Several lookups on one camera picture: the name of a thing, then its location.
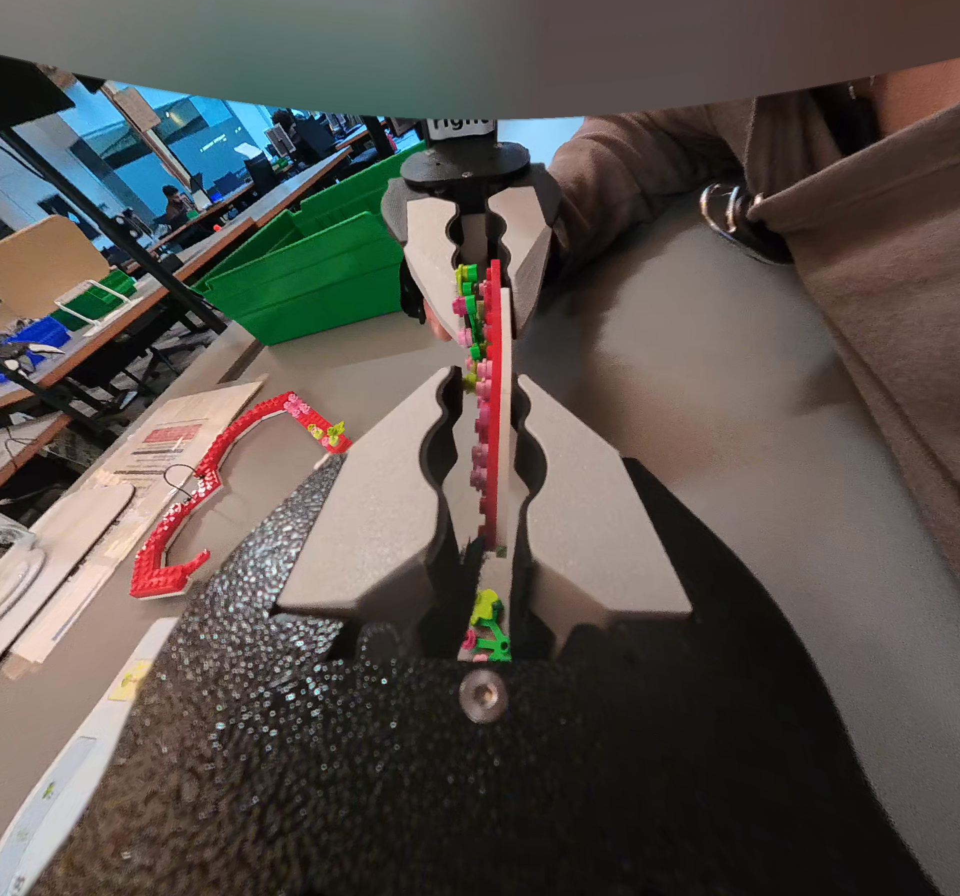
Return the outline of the printed paper red label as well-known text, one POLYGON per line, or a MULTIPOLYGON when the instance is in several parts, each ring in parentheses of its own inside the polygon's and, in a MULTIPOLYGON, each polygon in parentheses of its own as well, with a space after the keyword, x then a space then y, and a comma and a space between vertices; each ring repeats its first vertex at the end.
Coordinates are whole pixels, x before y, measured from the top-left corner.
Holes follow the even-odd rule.
POLYGON ((182 460, 205 425, 205 420, 192 420, 150 428, 117 453, 109 471, 124 477, 162 475, 182 460))

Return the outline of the white instruction booklet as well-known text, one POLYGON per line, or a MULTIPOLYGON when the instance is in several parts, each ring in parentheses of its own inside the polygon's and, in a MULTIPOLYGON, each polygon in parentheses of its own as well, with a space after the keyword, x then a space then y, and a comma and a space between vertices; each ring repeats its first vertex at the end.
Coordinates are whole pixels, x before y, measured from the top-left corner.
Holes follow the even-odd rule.
POLYGON ((113 758, 138 689, 178 623, 157 620, 42 774, 2 837, 1 893, 29 894, 90 804, 113 758))

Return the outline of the green plastic bin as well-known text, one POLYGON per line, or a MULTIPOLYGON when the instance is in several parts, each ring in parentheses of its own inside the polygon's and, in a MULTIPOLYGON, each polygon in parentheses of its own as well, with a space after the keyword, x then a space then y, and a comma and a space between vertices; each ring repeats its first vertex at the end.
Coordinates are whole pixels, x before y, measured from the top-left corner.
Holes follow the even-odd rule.
POLYGON ((420 142, 307 197, 293 214, 294 228, 306 237, 363 213, 379 216, 388 183, 400 178, 402 164, 424 149, 426 143, 420 142))
POLYGON ((362 212, 326 229, 283 212, 194 285, 206 302, 272 346, 398 312, 402 249, 362 212))

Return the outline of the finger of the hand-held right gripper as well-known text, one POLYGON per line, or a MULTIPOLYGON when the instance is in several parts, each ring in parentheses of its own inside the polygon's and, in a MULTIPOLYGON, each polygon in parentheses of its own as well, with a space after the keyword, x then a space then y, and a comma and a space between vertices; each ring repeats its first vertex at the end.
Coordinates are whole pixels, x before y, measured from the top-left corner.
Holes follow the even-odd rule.
POLYGON ((452 308, 455 267, 459 245, 450 237, 450 228, 460 217, 455 202, 439 197, 419 197, 406 203, 404 257, 423 298, 456 341, 462 328, 452 308))
POLYGON ((504 230, 500 245, 507 255, 512 330, 521 336, 534 314, 544 284, 553 231, 536 189, 510 187, 487 201, 504 230))

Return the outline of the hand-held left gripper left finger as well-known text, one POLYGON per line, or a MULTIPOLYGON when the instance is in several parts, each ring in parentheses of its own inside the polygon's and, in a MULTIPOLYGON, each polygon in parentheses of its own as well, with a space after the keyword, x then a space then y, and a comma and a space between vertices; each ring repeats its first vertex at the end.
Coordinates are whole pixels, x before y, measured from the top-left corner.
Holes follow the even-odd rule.
POLYGON ((442 367, 354 442, 279 614, 389 624, 415 652, 456 656, 463 572, 442 486, 457 460, 462 402, 462 369, 442 367))

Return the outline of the red lego heart half flowered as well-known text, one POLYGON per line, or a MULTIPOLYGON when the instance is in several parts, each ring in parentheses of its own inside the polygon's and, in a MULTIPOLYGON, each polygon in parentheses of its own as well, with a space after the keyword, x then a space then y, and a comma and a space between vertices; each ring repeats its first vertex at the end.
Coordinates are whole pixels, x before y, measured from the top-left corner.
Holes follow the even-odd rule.
POLYGON ((478 496, 477 534, 487 551, 504 556, 508 544, 509 458, 512 417, 513 322, 501 260, 455 270, 454 337, 466 352, 462 388, 476 402, 469 485, 478 496))

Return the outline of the white rounded flat panel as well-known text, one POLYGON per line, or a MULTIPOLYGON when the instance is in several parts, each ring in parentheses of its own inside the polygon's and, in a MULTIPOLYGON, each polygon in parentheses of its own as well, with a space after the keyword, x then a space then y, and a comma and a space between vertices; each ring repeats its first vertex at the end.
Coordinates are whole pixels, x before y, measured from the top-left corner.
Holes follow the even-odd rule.
POLYGON ((6 654, 84 557, 121 516, 136 490, 129 482, 66 495, 29 529, 46 554, 42 570, 17 603, 1 616, 6 654))

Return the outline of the red lego heart half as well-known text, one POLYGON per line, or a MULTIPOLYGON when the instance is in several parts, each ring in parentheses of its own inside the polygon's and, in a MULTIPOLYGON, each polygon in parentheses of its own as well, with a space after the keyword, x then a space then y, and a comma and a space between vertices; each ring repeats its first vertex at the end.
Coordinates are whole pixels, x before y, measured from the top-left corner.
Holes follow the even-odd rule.
POLYGON ((158 600, 182 595, 198 570, 210 560, 210 551, 200 551, 186 563, 170 564, 167 553, 185 521, 222 487, 221 469, 236 444, 260 424, 288 415, 318 444, 326 456, 342 456, 352 446, 345 423, 331 422, 293 391, 261 402, 234 419, 211 443, 190 476, 194 489, 174 503, 154 525, 137 552, 129 585, 136 600, 158 600))

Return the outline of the blue plastic bin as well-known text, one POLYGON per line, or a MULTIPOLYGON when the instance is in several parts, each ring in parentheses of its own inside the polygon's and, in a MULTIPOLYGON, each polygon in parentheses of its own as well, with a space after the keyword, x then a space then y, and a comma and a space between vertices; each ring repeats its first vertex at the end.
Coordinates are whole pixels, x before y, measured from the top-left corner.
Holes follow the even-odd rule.
POLYGON ((1 342, 30 342, 61 348, 69 342, 71 333, 52 315, 37 319, 19 317, 2 325, 1 342))

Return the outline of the small green parts bin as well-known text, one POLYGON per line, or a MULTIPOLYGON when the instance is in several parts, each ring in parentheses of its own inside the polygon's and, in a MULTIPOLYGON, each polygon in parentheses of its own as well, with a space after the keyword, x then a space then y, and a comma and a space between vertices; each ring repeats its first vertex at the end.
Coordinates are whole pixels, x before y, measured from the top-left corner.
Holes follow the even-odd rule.
POLYGON ((67 331, 77 332, 128 307, 136 295, 136 281, 123 270, 115 269, 99 281, 83 281, 56 299, 51 317, 67 331))

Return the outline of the long wooden work table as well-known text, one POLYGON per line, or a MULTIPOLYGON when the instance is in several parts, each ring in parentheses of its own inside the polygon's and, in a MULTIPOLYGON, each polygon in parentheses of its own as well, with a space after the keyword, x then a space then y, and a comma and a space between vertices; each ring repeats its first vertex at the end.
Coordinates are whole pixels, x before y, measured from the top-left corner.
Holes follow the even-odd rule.
MULTIPOLYGON (((188 247, 179 255, 182 266, 174 277, 184 283, 199 279, 273 218, 318 191, 320 182, 349 154, 347 149, 336 151, 328 159, 270 190, 226 228, 188 247)), ((137 284, 136 295, 132 302, 100 320, 97 327, 88 326, 78 331, 65 344, 61 355, 43 362, 30 375, 34 387, 50 388, 61 383, 74 369, 166 300, 169 292, 156 279, 144 277, 137 284)))

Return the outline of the black stand pole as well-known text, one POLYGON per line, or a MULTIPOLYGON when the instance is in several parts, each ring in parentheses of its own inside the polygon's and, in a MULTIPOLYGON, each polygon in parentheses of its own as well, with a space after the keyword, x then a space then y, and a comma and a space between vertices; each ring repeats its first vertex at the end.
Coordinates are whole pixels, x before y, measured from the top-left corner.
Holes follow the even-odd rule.
POLYGON ((114 245, 134 260, 153 279, 156 279, 162 288, 173 295, 188 311, 196 314, 217 335, 221 335, 226 330, 227 325, 213 311, 209 303, 206 303, 196 293, 187 288, 172 271, 162 266, 160 261, 151 256, 137 239, 124 232, 115 219, 105 214, 92 200, 86 197, 78 187, 21 137, 12 126, 2 126, 1 137, 11 151, 18 154, 23 161, 29 163, 43 179, 88 216, 103 235, 107 236, 114 245))

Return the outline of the white lamp base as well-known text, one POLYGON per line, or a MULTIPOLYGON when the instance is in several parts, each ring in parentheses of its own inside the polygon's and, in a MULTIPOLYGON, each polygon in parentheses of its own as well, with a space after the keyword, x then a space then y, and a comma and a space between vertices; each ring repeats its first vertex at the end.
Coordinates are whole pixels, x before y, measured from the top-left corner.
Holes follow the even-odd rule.
POLYGON ((46 559, 39 538, 18 522, 1 517, 1 616, 18 602, 40 574, 46 559))

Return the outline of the green lego flower sprig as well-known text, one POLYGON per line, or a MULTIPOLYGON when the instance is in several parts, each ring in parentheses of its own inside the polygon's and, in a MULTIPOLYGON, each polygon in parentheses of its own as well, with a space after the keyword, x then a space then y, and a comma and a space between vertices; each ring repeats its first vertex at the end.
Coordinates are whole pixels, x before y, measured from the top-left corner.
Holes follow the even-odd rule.
POLYGON ((478 592, 462 639, 460 657, 474 663, 512 662, 511 639, 501 626, 503 613, 503 601, 496 591, 478 592))

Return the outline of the beige plywood chair back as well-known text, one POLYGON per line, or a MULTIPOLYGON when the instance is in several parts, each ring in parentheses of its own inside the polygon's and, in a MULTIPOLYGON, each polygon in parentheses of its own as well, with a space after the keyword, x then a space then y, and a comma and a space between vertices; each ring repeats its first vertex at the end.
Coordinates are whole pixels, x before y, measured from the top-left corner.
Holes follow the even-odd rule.
POLYGON ((54 312, 57 298, 111 272, 108 261, 68 218, 50 216, 1 241, 2 323, 54 312))

